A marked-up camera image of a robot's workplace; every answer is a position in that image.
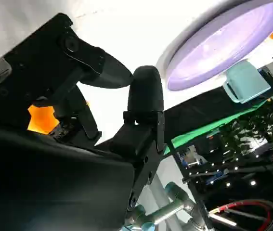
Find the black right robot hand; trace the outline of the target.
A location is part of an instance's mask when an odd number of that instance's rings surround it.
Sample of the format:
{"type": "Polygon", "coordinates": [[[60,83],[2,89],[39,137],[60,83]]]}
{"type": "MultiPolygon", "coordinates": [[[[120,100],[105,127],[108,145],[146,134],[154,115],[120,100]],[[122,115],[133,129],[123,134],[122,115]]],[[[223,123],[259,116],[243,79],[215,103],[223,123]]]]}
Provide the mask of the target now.
{"type": "Polygon", "coordinates": [[[0,58],[0,231],[117,231],[164,152],[154,66],[134,73],[58,13],[0,58]],[[129,87],[124,123],[99,143],[77,84],[129,87]]]}

